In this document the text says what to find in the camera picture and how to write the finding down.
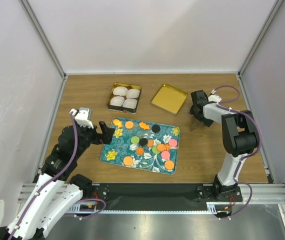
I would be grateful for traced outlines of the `black sandwich cookie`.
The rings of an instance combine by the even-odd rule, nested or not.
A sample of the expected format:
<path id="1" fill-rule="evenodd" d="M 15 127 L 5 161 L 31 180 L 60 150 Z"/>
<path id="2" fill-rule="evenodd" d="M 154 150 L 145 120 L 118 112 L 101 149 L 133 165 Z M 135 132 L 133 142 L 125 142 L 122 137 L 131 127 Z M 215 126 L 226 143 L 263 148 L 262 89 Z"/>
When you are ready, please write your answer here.
<path id="1" fill-rule="evenodd" d="M 147 139 L 147 138 L 141 138 L 141 139 L 139 140 L 139 145 L 140 145 L 141 147 L 147 146 L 147 145 L 148 145 L 148 139 Z"/>
<path id="2" fill-rule="evenodd" d="M 153 133 L 158 133 L 161 130 L 161 127 L 158 124 L 154 124 L 151 130 Z"/>

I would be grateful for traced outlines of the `green round cookie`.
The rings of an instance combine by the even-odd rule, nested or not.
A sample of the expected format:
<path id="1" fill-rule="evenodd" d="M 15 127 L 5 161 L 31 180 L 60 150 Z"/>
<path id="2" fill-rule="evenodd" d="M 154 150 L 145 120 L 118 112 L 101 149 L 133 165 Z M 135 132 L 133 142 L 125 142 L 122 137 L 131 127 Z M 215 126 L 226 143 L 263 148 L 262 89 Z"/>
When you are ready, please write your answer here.
<path id="1" fill-rule="evenodd" d="M 132 144 L 137 145 L 140 142 L 140 138 L 138 136 L 133 136 L 130 141 Z"/>

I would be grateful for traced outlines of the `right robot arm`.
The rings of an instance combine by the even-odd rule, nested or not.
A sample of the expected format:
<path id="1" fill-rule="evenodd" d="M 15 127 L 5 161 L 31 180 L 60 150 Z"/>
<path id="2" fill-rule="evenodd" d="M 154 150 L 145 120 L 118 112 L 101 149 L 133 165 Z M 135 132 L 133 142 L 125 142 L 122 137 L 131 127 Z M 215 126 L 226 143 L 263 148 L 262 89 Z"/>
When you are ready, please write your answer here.
<path id="1" fill-rule="evenodd" d="M 218 95 L 207 95 L 203 90 L 191 94 L 192 106 L 189 109 L 196 120 L 210 127 L 213 123 L 221 125 L 222 143 L 226 155 L 222 167 L 211 186 L 197 187 L 199 199 L 226 202 L 230 199 L 240 201 L 239 174 L 245 161 L 256 155 L 261 148 L 261 133 L 251 111 L 234 110 L 220 104 Z"/>

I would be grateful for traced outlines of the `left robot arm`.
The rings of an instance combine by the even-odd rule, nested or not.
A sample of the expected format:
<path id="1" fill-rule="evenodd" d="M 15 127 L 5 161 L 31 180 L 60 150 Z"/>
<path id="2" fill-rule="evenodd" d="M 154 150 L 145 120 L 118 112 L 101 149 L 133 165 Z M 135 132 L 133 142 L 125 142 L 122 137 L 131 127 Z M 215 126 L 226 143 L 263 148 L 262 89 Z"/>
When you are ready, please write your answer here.
<path id="1" fill-rule="evenodd" d="M 115 129 L 103 121 L 99 126 L 101 133 L 95 125 L 72 120 L 62 130 L 21 211 L 8 226 L 0 227 L 0 240 L 44 240 L 76 203 L 102 204 L 99 213 L 106 208 L 103 199 L 92 197 L 95 188 L 89 178 L 81 174 L 70 177 L 78 159 L 91 145 L 111 143 Z"/>

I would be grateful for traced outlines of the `metal tongs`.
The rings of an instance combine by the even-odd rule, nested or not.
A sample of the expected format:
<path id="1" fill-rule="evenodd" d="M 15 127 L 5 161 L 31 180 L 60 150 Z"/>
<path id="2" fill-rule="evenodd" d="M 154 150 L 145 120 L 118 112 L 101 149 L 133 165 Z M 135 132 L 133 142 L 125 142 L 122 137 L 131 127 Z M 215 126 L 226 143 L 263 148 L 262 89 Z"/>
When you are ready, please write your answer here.
<path id="1" fill-rule="evenodd" d="M 200 121 L 193 121 L 189 127 L 189 131 L 192 132 L 196 130 L 197 128 L 201 127 L 202 125 L 203 123 Z"/>

